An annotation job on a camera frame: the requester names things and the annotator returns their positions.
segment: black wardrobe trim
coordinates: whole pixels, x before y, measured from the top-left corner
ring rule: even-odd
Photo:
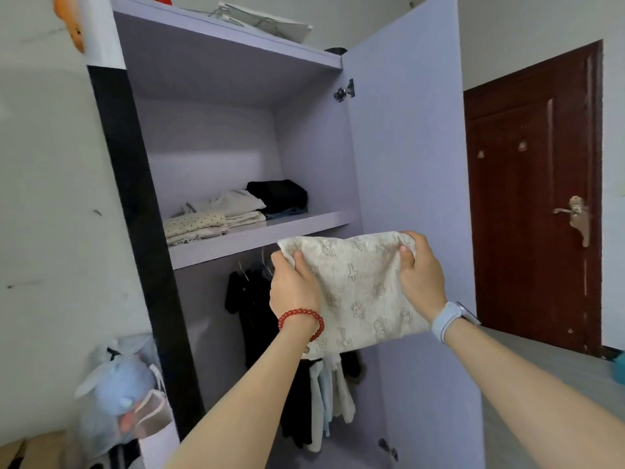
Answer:
[[[204,416],[204,404],[128,73],[93,65],[88,70],[169,402],[183,439]]]

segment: gray floor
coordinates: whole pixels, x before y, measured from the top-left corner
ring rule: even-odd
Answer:
[[[625,386],[612,380],[613,363],[510,334],[486,331],[512,351],[625,420]],[[539,469],[486,399],[484,441],[487,469]]]

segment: forearm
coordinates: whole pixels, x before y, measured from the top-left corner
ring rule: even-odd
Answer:
[[[168,468],[263,468],[316,321],[293,316],[261,358],[185,438]]]
[[[543,469],[622,468],[625,423],[465,320],[445,340]]]

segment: cabinet hinge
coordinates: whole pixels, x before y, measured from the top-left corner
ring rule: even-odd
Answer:
[[[395,448],[391,448],[384,438],[379,439],[378,446],[390,454],[395,462],[399,462],[399,454],[397,453],[397,450]]]
[[[349,79],[349,83],[348,83],[347,89],[343,89],[341,87],[341,88],[339,88],[339,90],[337,90],[334,93],[334,99],[337,102],[342,102],[342,101],[345,100],[345,97],[347,97],[348,95],[350,97],[355,97],[355,88],[354,88],[354,79],[353,78]]]

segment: cardboard box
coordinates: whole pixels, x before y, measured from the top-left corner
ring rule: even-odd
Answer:
[[[65,441],[65,432],[58,431],[3,446],[0,448],[0,469],[10,466],[16,469],[60,469]]]

